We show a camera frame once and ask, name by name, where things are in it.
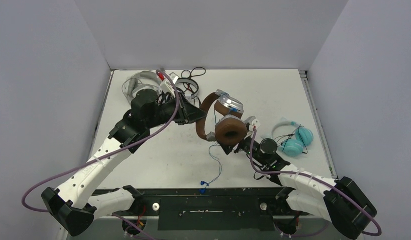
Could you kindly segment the teal cat-ear headphones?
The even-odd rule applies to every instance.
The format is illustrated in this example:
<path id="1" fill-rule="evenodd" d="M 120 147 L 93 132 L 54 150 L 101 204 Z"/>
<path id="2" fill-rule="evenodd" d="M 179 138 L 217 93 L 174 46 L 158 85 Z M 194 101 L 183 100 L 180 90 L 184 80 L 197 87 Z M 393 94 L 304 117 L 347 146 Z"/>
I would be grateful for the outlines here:
<path id="1" fill-rule="evenodd" d="M 277 129 L 281 127 L 293 127 L 294 131 L 291 134 L 275 136 Z M 288 120 L 282 117 L 280 121 L 274 125 L 269 134 L 262 135 L 261 138 L 272 139 L 277 144 L 277 150 L 289 157 L 299 157 L 309 153 L 308 147 L 314 141 L 313 132 L 304 127 L 302 124 Z"/>

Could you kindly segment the brown headphones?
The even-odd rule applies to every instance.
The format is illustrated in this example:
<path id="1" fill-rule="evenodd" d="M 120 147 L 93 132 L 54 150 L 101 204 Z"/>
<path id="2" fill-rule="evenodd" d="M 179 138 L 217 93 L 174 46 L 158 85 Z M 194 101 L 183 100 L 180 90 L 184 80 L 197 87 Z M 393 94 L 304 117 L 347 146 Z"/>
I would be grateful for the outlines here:
<path id="1" fill-rule="evenodd" d="M 214 107 L 223 118 L 216 123 L 214 132 L 210 133 L 206 133 L 205 130 L 206 118 L 197 121 L 195 123 L 197 136 L 205 141 L 218 142 L 225 146 L 235 146 L 240 143 L 249 132 L 247 124 L 242 121 L 245 112 L 242 102 L 218 89 L 205 98 L 199 109 L 207 114 L 211 107 Z"/>

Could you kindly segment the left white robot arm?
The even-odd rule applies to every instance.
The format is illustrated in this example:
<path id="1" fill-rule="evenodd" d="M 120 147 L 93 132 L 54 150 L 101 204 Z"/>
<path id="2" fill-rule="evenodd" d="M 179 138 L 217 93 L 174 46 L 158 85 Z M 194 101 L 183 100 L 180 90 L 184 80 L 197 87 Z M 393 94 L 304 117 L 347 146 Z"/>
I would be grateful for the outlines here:
<path id="1" fill-rule="evenodd" d="M 139 214 L 143 209 L 141 193 L 130 185 L 98 196 L 94 192 L 118 165 L 154 137 L 152 128 L 166 128 L 171 122 L 193 124 L 206 117 L 207 112 L 191 104 L 182 93 L 161 103 L 156 91 L 141 90 L 87 165 L 56 189 L 43 191 L 41 197 L 48 212 L 73 237 L 104 216 L 122 211 Z"/>

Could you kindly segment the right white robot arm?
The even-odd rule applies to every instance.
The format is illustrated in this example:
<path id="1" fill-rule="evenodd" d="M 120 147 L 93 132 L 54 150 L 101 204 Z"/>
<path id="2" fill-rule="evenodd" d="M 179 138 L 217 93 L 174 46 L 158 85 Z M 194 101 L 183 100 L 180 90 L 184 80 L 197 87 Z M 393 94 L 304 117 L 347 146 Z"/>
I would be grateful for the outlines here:
<path id="1" fill-rule="evenodd" d="M 375 206 L 351 178 L 327 178 L 300 169 L 284 160 L 277 153 L 277 143 L 269 138 L 258 143 L 247 137 L 237 145 L 222 144 L 221 147 L 226 155 L 245 152 L 256 172 L 285 188 L 286 192 L 279 193 L 276 200 L 281 213 L 299 211 L 321 217 L 352 240 L 369 235 L 366 228 L 370 223 L 377 228 L 373 236 L 382 234 L 375 220 L 378 213 Z"/>

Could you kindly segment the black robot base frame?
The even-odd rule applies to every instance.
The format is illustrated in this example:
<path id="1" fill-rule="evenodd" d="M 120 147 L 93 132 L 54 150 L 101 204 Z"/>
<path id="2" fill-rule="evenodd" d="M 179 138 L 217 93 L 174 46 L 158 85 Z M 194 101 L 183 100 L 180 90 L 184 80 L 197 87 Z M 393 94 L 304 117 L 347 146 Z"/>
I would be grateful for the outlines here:
<path id="1" fill-rule="evenodd" d="M 160 231 L 274 230 L 300 213 L 277 199 L 281 187 L 141 189 L 141 196 L 122 217 L 158 220 Z"/>

